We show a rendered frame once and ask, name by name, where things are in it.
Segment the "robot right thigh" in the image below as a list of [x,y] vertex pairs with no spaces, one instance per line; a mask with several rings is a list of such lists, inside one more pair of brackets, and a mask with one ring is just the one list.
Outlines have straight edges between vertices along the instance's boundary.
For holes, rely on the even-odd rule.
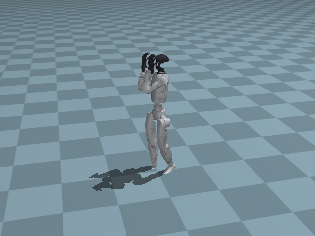
[[156,131],[156,125],[155,122],[153,122],[154,117],[152,114],[152,111],[147,113],[146,116],[146,123],[145,123],[145,129],[146,129],[146,137],[148,142],[151,144],[152,147],[156,148],[158,146],[158,141],[155,138],[155,131]]

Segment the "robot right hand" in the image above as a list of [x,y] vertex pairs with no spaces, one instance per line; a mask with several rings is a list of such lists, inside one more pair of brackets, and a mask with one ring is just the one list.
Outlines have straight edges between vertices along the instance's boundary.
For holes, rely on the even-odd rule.
[[146,58],[146,56],[148,55],[149,53],[145,53],[143,54],[142,56],[142,72],[145,72],[145,67],[147,68],[146,66],[146,61],[148,60],[149,57]]

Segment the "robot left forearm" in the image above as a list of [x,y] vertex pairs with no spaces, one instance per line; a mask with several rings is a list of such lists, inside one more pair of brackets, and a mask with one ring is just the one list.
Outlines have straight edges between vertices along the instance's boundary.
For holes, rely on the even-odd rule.
[[152,77],[151,71],[147,70],[147,73],[145,74],[145,80],[143,82],[143,91],[144,92],[148,92],[149,91],[149,85],[151,84],[150,83],[151,77]]

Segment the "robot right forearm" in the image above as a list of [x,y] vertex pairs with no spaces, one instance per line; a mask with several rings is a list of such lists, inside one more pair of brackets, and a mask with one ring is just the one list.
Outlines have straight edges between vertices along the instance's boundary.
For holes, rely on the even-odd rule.
[[147,73],[147,68],[146,67],[145,67],[145,72],[142,72],[142,69],[141,69],[140,79],[138,81],[138,86],[143,84],[143,82],[145,80],[145,74],[146,73]]

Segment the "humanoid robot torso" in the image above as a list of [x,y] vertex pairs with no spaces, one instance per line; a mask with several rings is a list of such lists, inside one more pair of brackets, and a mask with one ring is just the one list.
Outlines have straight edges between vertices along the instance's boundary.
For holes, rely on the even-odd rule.
[[[157,74],[157,72],[155,72],[152,76],[151,85],[162,76],[165,76],[169,81],[169,77],[167,74],[163,74],[164,72],[160,72],[160,74]],[[161,86],[155,91],[151,92],[151,101],[155,103],[154,109],[152,109],[152,114],[156,121],[160,120],[160,116],[166,116],[166,110],[163,108],[161,103],[165,103],[166,101],[168,84],[169,82],[166,85]]]

